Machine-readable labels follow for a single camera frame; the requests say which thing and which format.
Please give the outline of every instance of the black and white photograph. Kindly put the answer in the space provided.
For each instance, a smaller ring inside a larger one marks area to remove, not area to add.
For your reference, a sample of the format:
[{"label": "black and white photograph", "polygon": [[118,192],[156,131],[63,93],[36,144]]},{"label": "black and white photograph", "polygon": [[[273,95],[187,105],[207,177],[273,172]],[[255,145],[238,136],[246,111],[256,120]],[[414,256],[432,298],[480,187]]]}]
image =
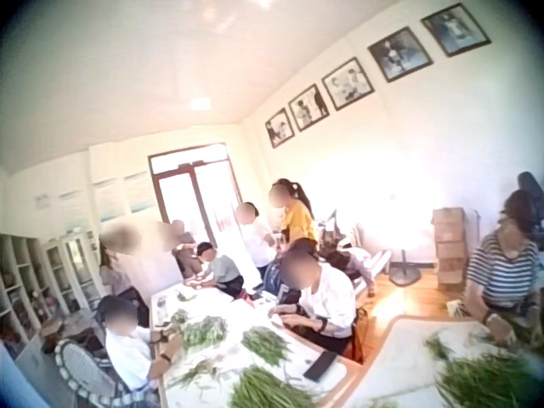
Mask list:
[{"label": "black and white photograph", "polygon": [[266,122],[266,131],[274,149],[295,135],[286,108],[282,108]]},{"label": "black and white photograph", "polygon": [[387,82],[396,81],[433,63],[408,27],[372,44],[368,49]]},{"label": "black and white photograph", "polygon": [[422,19],[448,57],[491,44],[482,27],[462,4]]},{"label": "black and white photograph", "polygon": [[301,132],[329,116],[329,110],[315,84],[289,102],[289,108]]},{"label": "black and white photograph", "polygon": [[368,76],[355,57],[340,65],[322,81],[337,111],[374,92]]}]

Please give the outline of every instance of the doorway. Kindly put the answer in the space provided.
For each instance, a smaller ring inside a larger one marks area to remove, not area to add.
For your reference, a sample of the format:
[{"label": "doorway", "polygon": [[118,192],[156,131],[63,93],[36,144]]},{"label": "doorway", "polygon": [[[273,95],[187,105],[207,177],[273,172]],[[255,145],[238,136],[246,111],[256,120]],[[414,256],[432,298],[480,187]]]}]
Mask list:
[{"label": "doorway", "polygon": [[231,257],[245,286],[258,273],[241,238],[235,210],[240,191],[224,144],[209,144],[149,157],[151,177],[162,221],[180,219],[196,242],[211,242]]}]

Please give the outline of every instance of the striped shirt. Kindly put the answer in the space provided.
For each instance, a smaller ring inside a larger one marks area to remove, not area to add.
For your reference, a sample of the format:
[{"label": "striped shirt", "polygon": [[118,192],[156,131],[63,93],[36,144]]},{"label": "striped shirt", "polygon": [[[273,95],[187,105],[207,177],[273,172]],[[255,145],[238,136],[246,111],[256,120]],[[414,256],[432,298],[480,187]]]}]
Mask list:
[{"label": "striped shirt", "polygon": [[538,248],[528,244],[515,259],[507,258],[496,232],[487,235],[470,258],[467,278],[484,287],[487,304],[512,307],[522,303],[536,284]]}]

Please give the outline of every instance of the boy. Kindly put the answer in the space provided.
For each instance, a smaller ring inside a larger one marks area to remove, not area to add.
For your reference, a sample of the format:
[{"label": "boy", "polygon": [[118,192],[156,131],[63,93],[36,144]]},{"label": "boy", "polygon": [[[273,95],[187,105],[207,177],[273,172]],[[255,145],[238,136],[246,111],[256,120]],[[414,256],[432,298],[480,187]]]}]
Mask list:
[{"label": "boy", "polygon": [[[192,286],[217,287],[227,295],[238,298],[244,286],[244,278],[240,274],[235,261],[218,251],[209,242],[201,242],[196,247],[196,255],[202,262],[208,262],[207,271],[202,276],[192,282]],[[204,281],[209,275],[213,274],[211,280]]]},{"label": "boy", "polygon": [[[172,357],[181,349],[182,337],[173,328],[153,331],[138,326],[136,306],[127,299],[104,297],[98,307],[105,323],[105,349],[119,377],[132,390],[146,387],[156,389],[160,378],[172,364]],[[150,345],[167,343],[163,353],[151,358]]]}]

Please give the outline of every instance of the stack of boxes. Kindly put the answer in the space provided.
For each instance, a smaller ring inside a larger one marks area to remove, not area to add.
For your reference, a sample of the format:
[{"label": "stack of boxes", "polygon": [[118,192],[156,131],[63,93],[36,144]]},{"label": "stack of boxes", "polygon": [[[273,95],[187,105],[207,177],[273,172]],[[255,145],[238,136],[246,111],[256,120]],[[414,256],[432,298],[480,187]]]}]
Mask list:
[{"label": "stack of boxes", "polygon": [[433,211],[439,289],[461,291],[468,262],[465,212],[462,208]]}]

